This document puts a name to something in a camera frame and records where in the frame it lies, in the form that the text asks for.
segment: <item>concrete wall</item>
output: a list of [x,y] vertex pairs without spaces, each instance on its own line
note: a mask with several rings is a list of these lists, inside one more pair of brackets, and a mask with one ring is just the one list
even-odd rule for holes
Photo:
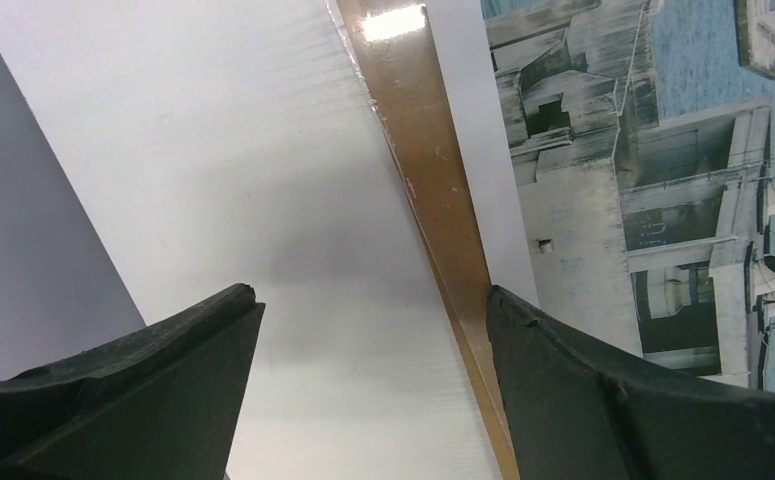
[[142,326],[0,56],[0,379]]
[[643,4],[640,0],[622,0],[617,5],[602,5],[595,10],[581,12],[573,16],[567,35],[570,54],[584,54],[588,73],[616,78],[625,86],[617,90],[620,111],[629,93],[633,56],[635,53],[646,54],[646,51],[635,48],[641,23],[649,25],[643,18],[646,16]]
[[749,387],[749,382],[751,379],[750,373],[732,373],[732,374],[725,374],[725,375],[709,375],[707,377],[702,377],[707,380],[711,380],[717,383],[724,383],[726,385],[734,385],[736,387]]
[[[537,182],[519,187],[520,204],[543,309],[641,355],[614,175],[616,133],[606,129],[541,152]],[[550,253],[540,251],[543,239],[552,240]]]
[[723,375],[749,372],[749,336],[744,299],[743,264],[710,269],[717,303],[717,333]]

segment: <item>white wall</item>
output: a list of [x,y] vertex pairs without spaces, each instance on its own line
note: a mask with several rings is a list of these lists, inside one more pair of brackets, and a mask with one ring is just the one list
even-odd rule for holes
[[142,326],[0,56],[0,380]]
[[0,1],[0,50],[147,322],[268,304],[232,479],[498,476],[322,2]]

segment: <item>building facade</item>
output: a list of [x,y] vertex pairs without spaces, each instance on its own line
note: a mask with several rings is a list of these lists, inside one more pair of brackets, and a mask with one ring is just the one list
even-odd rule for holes
[[540,304],[668,368],[757,387],[772,107],[659,120],[656,11],[571,0],[488,20]]

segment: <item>photograph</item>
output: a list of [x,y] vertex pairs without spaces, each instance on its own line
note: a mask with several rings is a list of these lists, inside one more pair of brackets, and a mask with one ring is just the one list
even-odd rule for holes
[[481,8],[540,308],[775,391],[775,1]]

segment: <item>white panel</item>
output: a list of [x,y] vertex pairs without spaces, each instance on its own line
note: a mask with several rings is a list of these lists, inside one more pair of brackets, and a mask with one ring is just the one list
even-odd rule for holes
[[426,7],[490,279],[539,305],[481,3]]
[[0,1],[0,50],[147,321],[268,304],[233,480],[499,476],[322,2]]

